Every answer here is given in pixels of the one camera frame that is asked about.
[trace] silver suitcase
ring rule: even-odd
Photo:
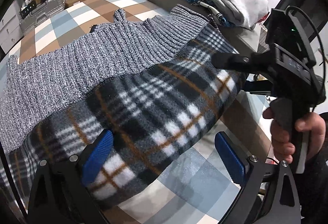
[[[42,22],[63,11],[64,7],[65,3],[63,0],[47,0],[43,4],[38,5],[35,10],[30,12],[26,18],[19,23],[24,36]]]

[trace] plaid fleece blanket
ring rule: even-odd
[[[84,100],[40,122],[7,155],[26,207],[38,163],[79,155],[104,128],[113,131],[114,147],[90,193],[106,209],[143,191],[211,129],[245,82],[244,74],[213,67],[216,51],[236,53],[207,24],[170,62],[108,78]],[[0,190],[15,207],[0,173]]]
[[[215,4],[211,0],[186,0],[190,5],[199,5],[209,10],[210,14],[217,20],[220,26],[223,27],[235,27],[235,25],[228,21],[221,12],[216,8]]]

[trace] finger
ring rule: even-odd
[[[293,155],[295,153],[295,146],[288,142],[282,143],[272,139],[273,150],[281,155]]]
[[[273,111],[271,110],[271,108],[267,108],[265,111],[263,111],[263,118],[265,118],[265,119],[273,119],[274,118]]]
[[[325,134],[326,123],[317,113],[311,112],[295,122],[295,129],[298,132],[312,131],[316,134]]]
[[[323,146],[326,134],[326,122],[316,113],[308,113],[295,122],[295,129],[299,132],[311,131],[307,159],[315,156]]]
[[[279,161],[285,160],[288,164],[292,163],[293,157],[291,155],[282,155],[280,153],[276,153],[275,151],[273,151],[273,152],[274,152],[274,156],[276,157],[277,160],[279,160]]]
[[[276,120],[273,120],[270,127],[272,138],[278,142],[287,143],[290,141],[290,135],[285,131]]]

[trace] black cable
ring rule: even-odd
[[[321,96],[324,93],[325,82],[326,82],[326,62],[325,62],[325,52],[324,52],[323,44],[322,44],[318,29],[314,26],[314,24],[313,24],[312,20],[310,19],[310,17],[303,10],[301,10],[299,7],[288,6],[287,9],[286,9],[286,14],[288,14],[291,10],[297,10],[299,13],[301,13],[304,16],[304,18],[307,19],[307,21],[309,22],[309,24],[311,25],[312,29],[314,30],[315,34],[318,37],[318,41],[319,41],[319,45],[320,45],[320,49],[321,49],[321,55],[322,55],[322,59],[323,59],[323,82],[322,82],[320,95],[319,95],[319,96]],[[318,97],[318,102],[312,108],[312,112],[314,111],[315,107],[319,103],[319,100],[320,100],[320,97]]]
[[[278,165],[278,162],[276,160],[274,160],[273,158],[267,157],[267,159],[274,161]]]
[[[1,159],[1,162],[2,162],[2,165],[3,165],[3,168],[5,170],[5,173],[6,173],[6,176],[7,176],[9,185],[10,185],[10,188],[11,188],[11,190],[12,190],[12,192],[14,194],[14,197],[16,199],[16,202],[18,204],[18,207],[21,210],[22,215],[25,218],[26,223],[28,223],[27,222],[27,213],[26,213],[26,210],[25,210],[24,205],[22,203],[22,200],[21,200],[21,198],[20,198],[20,196],[18,194],[18,190],[17,190],[17,188],[15,186],[13,177],[11,175],[11,172],[10,172],[10,169],[9,169],[9,165],[8,165],[8,162],[7,162],[7,158],[6,158],[5,152],[3,150],[1,141],[0,141],[0,159]]]

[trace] metal screw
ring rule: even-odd
[[[78,157],[77,155],[71,155],[71,156],[69,157],[69,161],[71,161],[71,162],[75,162],[78,158],[79,158],[79,157]]]
[[[284,167],[287,167],[287,166],[288,166],[288,163],[287,163],[285,160],[281,161],[280,163],[281,163]]]
[[[252,162],[257,162],[257,161],[259,161],[259,159],[257,158],[256,155],[251,155],[251,156],[249,157],[249,159],[250,159],[250,161],[252,161]]]
[[[45,166],[46,164],[47,164],[47,161],[45,159],[41,160],[40,163],[39,163],[39,165],[42,166],[42,167]]]

